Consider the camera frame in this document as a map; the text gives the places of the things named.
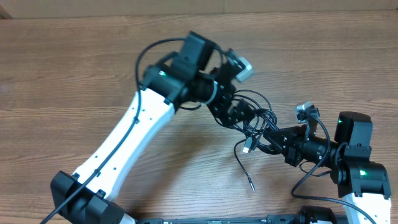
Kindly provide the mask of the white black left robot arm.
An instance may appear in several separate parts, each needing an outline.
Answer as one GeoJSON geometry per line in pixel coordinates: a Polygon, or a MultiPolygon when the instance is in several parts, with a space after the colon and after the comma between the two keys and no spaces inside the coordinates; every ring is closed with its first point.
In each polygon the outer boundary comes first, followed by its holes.
{"type": "Polygon", "coordinates": [[[61,171],[52,179],[54,214],[71,223],[134,223],[115,202],[119,191],[144,149],[183,103],[206,105],[226,127],[253,116],[247,103],[233,104],[233,80],[251,77],[252,65],[195,32],[181,41],[179,51],[135,72],[134,98],[102,145],[72,174],[61,171]]]}

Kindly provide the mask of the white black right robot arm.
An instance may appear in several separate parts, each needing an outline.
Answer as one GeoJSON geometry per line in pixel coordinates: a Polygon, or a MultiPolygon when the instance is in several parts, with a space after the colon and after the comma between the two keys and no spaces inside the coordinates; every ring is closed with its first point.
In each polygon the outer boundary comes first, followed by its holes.
{"type": "Polygon", "coordinates": [[[386,168],[370,160],[373,132],[371,117],[357,112],[339,114],[332,138],[316,109],[296,113],[299,125],[264,133],[270,154],[282,154],[285,163],[300,166],[313,163],[292,188],[291,195],[305,200],[338,203],[348,223],[390,223],[391,186],[386,168]],[[338,198],[297,194],[297,189],[320,167],[330,170],[338,198]]]}

